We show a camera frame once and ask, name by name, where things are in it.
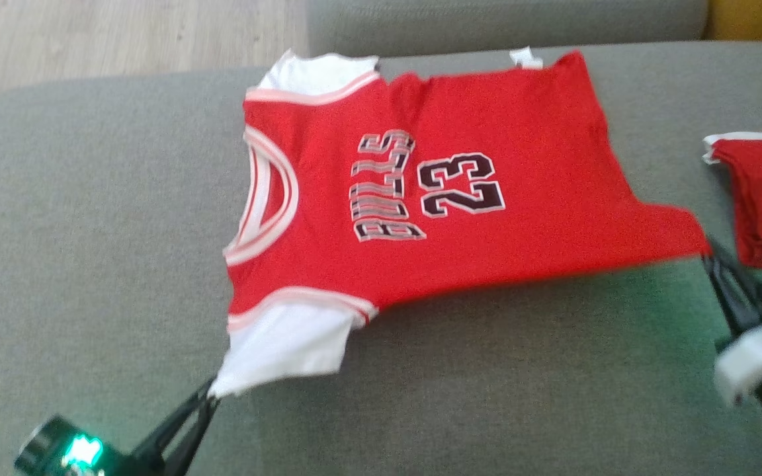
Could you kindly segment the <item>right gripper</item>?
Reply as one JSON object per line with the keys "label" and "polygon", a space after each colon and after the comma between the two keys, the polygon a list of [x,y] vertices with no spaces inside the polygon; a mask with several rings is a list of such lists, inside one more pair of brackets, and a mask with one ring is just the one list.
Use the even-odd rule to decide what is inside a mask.
{"label": "right gripper", "polygon": [[726,404],[734,405],[762,385],[762,301],[758,281],[726,255],[704,257],[702,265],[735,338],[716,358],[716,390]]}

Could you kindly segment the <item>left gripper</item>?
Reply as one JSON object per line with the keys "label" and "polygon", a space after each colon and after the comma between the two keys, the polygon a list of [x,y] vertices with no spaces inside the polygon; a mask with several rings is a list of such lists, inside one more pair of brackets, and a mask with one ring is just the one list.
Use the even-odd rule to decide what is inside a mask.
{"label": "left gripper", "polygon": [[133,451],[133,457],[109,461],[106,475],[160,475],[160,468],[151,463],[163,463],[163,475],[185,475],[208,431],[220,399],[209,391],[214,379],[206,380],[177,407]]}

